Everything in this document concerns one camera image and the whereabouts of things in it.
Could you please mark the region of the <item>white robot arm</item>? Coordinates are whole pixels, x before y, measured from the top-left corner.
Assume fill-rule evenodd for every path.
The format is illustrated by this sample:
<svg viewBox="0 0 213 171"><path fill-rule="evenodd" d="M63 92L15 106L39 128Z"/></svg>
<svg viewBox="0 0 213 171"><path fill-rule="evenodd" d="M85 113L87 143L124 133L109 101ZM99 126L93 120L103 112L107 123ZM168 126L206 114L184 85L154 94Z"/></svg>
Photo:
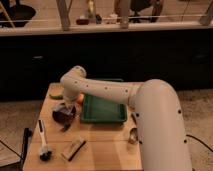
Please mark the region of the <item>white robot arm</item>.
<svg viewBox="0 0 213 171"><path fill-rule="evenodd" d="M134 109L143 171L192 171L179 98L160 79L112 82L88 79L81 66L64 74L63 99L73 106L81 93L108 99Z"/></svg>

